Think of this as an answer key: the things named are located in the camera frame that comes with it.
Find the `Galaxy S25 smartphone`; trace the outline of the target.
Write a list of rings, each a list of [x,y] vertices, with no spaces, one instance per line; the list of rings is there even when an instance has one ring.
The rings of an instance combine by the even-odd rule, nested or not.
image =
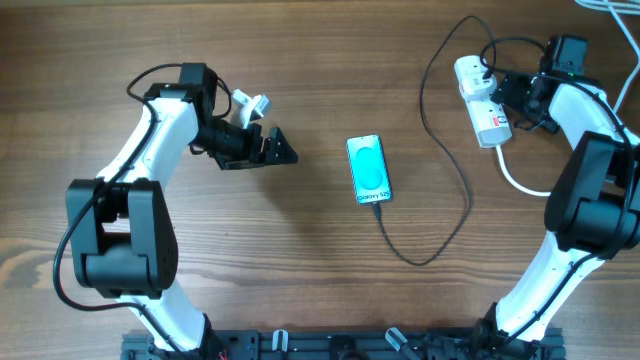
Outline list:
[[[372,134],[349,138],[346,150],[357,203],[391,200],[392,188],[380,137]]]

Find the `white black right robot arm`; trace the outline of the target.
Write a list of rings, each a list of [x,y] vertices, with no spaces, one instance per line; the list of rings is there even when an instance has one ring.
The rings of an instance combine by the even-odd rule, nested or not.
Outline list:
[[[585,277],[638,244],[639,139],[595,84],[573,76],[508,75],[492,99],[554,122],[573,150],[547,199],[541,248],[470,340],[473,352],[523,358]]]

